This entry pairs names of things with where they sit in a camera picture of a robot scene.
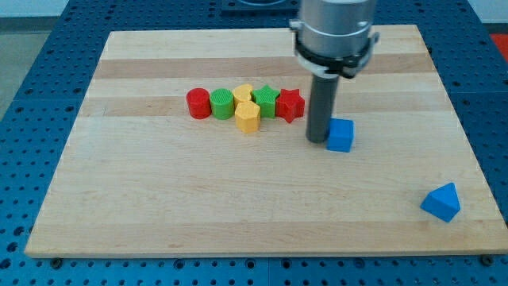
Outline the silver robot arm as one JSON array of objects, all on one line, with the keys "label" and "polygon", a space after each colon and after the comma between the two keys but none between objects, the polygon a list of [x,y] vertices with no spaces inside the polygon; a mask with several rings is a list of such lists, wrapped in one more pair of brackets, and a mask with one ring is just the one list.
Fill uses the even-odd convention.
[{"label": "silver robot arm", "polygon": [[352,79],[368,64],[379,33],[372,33],[376,0],[302,0],[289,21],[298,62],[324,79]]}]

